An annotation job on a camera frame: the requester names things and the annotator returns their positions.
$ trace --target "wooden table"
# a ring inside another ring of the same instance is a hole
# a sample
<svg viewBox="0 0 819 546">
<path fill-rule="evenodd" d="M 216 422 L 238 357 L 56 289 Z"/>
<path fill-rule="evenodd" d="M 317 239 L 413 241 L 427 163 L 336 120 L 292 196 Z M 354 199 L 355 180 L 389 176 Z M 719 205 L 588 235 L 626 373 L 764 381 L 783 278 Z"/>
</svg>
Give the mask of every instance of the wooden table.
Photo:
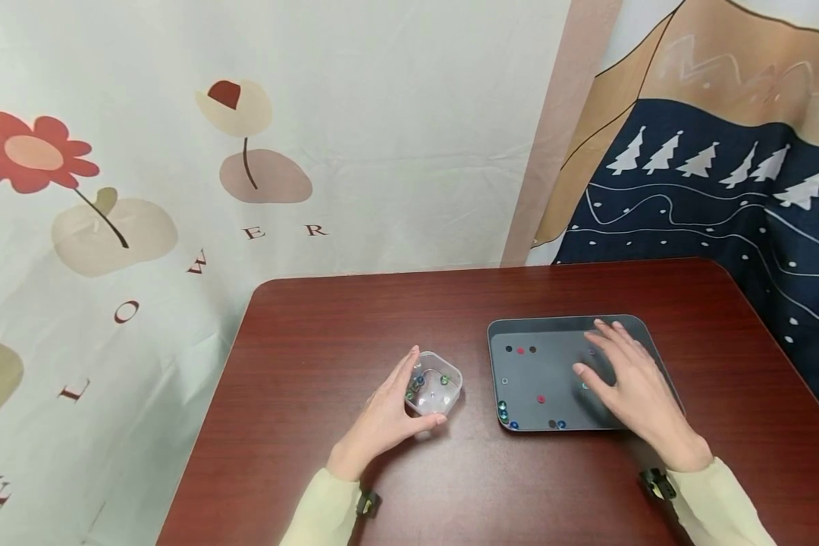
<svg viewBox="0 0 819 546">
<path fill-rule="evenodd" d="M 251 298 L 161 546 L 277 544 L 308 479 L 413 344 L 463 373 L 448 432 L 365 475 L 353 544 L 680 544 L 626 433 L 510 435 L 495 319 L 642 318 L 687 415 L 781 546 L 819 546 L 819 406 L 724 269 L 699 259 L 271 281 Z"/>
</svg>

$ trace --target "white tree print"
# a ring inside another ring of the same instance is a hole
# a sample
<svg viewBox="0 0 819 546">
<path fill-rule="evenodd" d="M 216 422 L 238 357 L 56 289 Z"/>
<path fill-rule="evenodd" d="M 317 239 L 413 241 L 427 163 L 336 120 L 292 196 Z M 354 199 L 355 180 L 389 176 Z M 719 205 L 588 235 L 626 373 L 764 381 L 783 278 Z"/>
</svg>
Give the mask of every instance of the white tree print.
<svg viewBox="0 0 819 546">
<path fill-rule="evenodd" d="M 655 154 L 652 154 L 649 162 L 643 166 L 646 170 L 646 174 L 652 174 L 652 171 L 655 171 L 657 168 L 670 168 L 668 161 L 673 159 L 673 150 L 679 145 L 680 134 L 682 134 L 682 131 L 677 131 L 672 139 L 662 144 L 661 149 L 656 151 Z"/>
<path fill-rule="evenodd" d="M 749 168 L 752 167 L 752 159 L 755 157 L 756 146 L 758 146 L 758 143 L 752 145 L 752 149 L 749 150 L 749 155 L 746 156 L 738 168 L 733 169 L 731 176 L 725 180 L 719 180 L 719 184 L 725 184 L 726 188 L 731 190 L 737 184 L 746 182 L 746 179 L 749 178 Z"/>
<path fill-rule="evenodd" d="M 630 142 L 626 151 L 617 155 L 616 161 L 607 165 L 607 168 L 613 169 L 614 177 L 617 174 L 622 174 L 622 171 L 631 171 L 633 168 L 637 168 L 637 158 L 640 156 L 640 145 L 643 144 L 643 131 L 645 128 L 645 125 L 640 127 L 640 132 Z"/>
<path fill-rule="evenodd" d="M 778 174 L 780 173 L 780 168 L 783 167 L 783 161 L 786 158 L 789 148 L 791 148 L 791 145 L 786 144 L 785 148 L 773 152 L 773 155 L 759 163 L 758 167 L 755 168 L 755 171 L 753 171 L 749 176 L 755 177 L 756 182 L 761 182 L 765 178 L 776 180 Z"/>
<path fill-rule="evenodd" d="M 713 143 L 709 148 L 701 150 L 695 157 L 677 167 L 677 171 L 683 172 L 683 177 L 691 177 L 694 174 L 696 177 L 709 178 L 707 169 L 713 165 L 716 146 L 719 146 L 719 143 Z"/>
<path fill-rule="evenodd" d="M 811 208 L 812 197 L 819 197 L 819 172 L 812 177 L 805 178 L 804 182 L 787 188 L 783 193 L 776 193 L 775 196 L 780 205 L 784 207 L 797 205 L 808 211 Z"/>
</svg>

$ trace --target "black wrist strap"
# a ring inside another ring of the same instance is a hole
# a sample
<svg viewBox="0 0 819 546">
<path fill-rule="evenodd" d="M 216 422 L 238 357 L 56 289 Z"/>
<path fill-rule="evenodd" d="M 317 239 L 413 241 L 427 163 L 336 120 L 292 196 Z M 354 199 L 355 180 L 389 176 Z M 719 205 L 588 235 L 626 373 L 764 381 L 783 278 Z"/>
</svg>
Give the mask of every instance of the black wrist strap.
<svg viewBox="0 0 819 546">
<path fill-rule="evenodd" d="M 649 489 L 649 492 L 659 499 L 670 501 L 677 498 L 677 490 L 670 484 L 666 473 L 657 468 L 649 468 L 640 472 L 640 479 Z"/>
<path fill-rule="evenodd" d="M 358 499 L 356 513 L 360 517 L 373 519 L 376 517 L 376 512 L 379 511 L 380 504 L 382 504 L 381 496 L 373 491 L 362 492 Z"/>
</svg>

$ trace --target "wrist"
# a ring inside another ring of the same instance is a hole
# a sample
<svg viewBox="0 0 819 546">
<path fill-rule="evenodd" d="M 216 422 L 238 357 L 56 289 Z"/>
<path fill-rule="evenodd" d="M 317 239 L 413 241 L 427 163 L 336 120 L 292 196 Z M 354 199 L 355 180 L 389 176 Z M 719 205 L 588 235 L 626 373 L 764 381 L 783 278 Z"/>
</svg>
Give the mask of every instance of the wrist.
<svg viewBox="0 0 819 546">
<path fill-rule="evenodd" d="M 700 472 L 713 464 L 713 452 L 701 435 L 688 429 L 652 446 L 674 472 Z"/>
<path fill-rule="evenodd" d="M 353 449 L 343 438 L 331 448 L 331 455 L 325 468 L 332 476 L 343 482 L 358 482 L 369 462 L 367 457 L 358 453 L 358 450 Z"/>
</svg>

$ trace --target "flower stem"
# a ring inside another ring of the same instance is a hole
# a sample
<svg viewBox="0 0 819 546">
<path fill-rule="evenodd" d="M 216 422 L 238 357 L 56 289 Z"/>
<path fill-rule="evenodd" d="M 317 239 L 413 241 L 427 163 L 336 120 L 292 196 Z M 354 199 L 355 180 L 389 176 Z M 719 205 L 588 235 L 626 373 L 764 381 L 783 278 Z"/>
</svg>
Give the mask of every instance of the flower stem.
<svg viewBox="0 0 819 546">
<path fill-rule="evenodd" d="M 94 209 L 94 212 L 97 212 L 97 213 L 100 215 L 100 218 L 103 218 L 103 221 L 104 221 L 106 224 L 109 224 L 109 227 L 110 227 L 110 228 L 112 228 L 112 232 L 113 232 L 113 234 L 115 234 L 115 236 L 116 236 L 116 237 L 118 237 L 118 242 L 121 242 L 121 245 L 122 245 L 124 248 L 130 248 L 130 247 L 127 245 L 127 240 L 125 240 L 125 239 L 124 239 L 124 235 L 122 235 L 122 234 L 121 234 L 121 231 L 119 231 L 119 230 L 118 230 L 118 229 L 117 229 L 117 228 L 116 228 L 114 225 L 112 225 L 112 223 L 109 221 L 109 218 L 106 218 L 105 214 L 104 214 L 103 212 L 100 212 L 100 209 L 98 209 L 97 207 L 95 207 L 93 202 L 89 201 L 89 200 L 87 199 L 87 197 L 85 197 L 84 195 L 82 195 L 82 192 L 81 192 L 81 191 L 79 191 L 77 188 L 73 188 L 73 191 L 75 191 L 75 192 L 76 192 L 76 194 L 77 194 L 78 196 L 82 197 L 82 200 L 83 200 L 84 202 L 87 202 L 87 203 L 88 203 L 88 206 L 89 206 L 89 207 L 91 207 L 91 208 L 93 208 L 93 209 Z"/>
<path fill-rule="evenodd" d="M 249 137 L 245 137 L 243 139 L 243 167 L 246 168 L 246 176 L 249 177 L 249 182 L 253 185 L 253 188 L 256 190 L 258 189 L 258 184 L 255 184 L 255 179 L 251 177 L 251 171 L 249 171 L 249 155 L 247 153 L 247 149 L 249 148 Z"/>
</svg>

